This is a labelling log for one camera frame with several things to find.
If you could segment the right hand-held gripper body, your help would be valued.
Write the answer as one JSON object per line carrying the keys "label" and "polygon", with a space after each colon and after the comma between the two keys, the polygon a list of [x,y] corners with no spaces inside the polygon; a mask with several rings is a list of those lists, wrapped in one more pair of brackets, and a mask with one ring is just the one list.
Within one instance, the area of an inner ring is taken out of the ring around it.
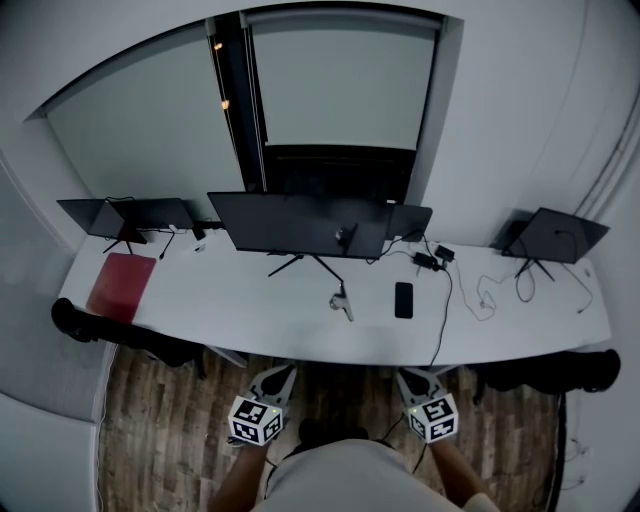
{"label": "right hand-held gripper body", "polygon": [[459,412],[450,393],[409,407],[407,416],[409,427],[425,443],[451,437],[459,430]]}

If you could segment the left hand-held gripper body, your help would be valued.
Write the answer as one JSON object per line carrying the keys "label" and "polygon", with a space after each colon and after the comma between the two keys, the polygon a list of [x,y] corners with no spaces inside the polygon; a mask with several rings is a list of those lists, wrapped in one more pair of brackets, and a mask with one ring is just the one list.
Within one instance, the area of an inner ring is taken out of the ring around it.
{"label": "left hand-held gripper body", "polygon": [[285,427],[289,401],[280,397],[272,402],[237,396],[228,414],[230,436],[252,445],[267,445]]}

